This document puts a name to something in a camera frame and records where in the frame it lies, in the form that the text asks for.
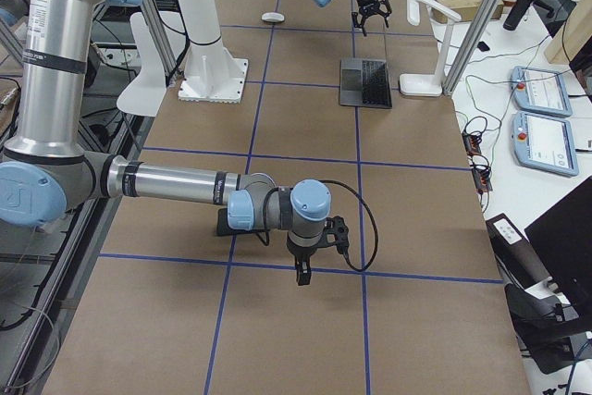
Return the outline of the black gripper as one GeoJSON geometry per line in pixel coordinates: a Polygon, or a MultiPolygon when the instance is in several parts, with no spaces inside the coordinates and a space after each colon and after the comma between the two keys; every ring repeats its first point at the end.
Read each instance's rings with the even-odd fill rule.
{"type": "Polygon", "coordinates": [[[367,35],[365,23],[367,16],[380,15],[384,21],[384,26],[389,27],[389,17],[392,13],[389,0],[356,0],[357,12],[351,13],[352,25],[355,29],[367,35]]]}
{"type": "Polygon", "coordinates": [[[310,258],[318,249],[326,248],[328,240],[326,234],[312,238],[304,238],[296,233],[287,235],[287,248],[295,258],[296,280],[298,286],[304,286],[311,281],[310,258]]]}

